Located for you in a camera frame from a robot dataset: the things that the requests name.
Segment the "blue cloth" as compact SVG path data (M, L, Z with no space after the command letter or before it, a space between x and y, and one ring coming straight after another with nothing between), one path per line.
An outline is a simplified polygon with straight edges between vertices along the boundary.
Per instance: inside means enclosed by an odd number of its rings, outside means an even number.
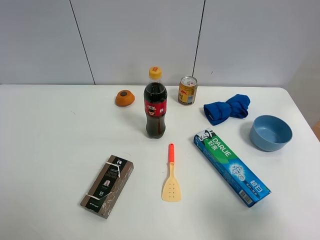
M226 102L213 102L203 106L204 114L211 125L216 126L229 117L244 119L248 116L248 108L251 103L247 95L236 94Z

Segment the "orange round object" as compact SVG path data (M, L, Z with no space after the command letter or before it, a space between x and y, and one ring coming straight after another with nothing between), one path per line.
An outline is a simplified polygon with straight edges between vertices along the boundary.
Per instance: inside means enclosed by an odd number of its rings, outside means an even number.
M135 96L129 90L121 90L115 98L115 104L118 107L127 107L135 101Z

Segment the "cola bottle yellow cap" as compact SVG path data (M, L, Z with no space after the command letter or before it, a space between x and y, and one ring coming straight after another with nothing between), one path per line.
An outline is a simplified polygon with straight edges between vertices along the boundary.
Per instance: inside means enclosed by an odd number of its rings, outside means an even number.
M149 83L144 89L144 111L146 114L146 132L149 138L159 139L166 130L167 89L162 83L162 69L152 66L148 72Z

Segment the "gold drink can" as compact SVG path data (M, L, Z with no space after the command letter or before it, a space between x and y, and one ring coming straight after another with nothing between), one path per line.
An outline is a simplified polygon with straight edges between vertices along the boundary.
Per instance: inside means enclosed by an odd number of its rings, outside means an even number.
M192 105L195 102L198 81L193 76L185 76L180 80L178 102L182 105Z

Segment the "brown coffee capsule box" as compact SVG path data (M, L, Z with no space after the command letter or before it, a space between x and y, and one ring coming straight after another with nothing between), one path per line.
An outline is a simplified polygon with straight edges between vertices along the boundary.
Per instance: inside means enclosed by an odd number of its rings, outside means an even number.
M133 162L111 155L80 202L80 206L107 219L133 170Z

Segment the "green blue toothpaste box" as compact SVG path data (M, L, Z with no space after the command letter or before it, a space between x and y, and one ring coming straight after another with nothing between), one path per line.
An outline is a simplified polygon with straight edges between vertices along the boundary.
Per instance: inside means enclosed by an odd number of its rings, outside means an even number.
M197 133L193 143L249 208L271 193L211 128Z

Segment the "blue bowl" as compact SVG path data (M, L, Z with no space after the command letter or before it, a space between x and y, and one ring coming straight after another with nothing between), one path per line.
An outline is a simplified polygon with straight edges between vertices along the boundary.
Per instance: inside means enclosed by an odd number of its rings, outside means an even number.
M252 124L249 139L259 149L275 152L283 148L293 137L290 126L272 115L260 115Z

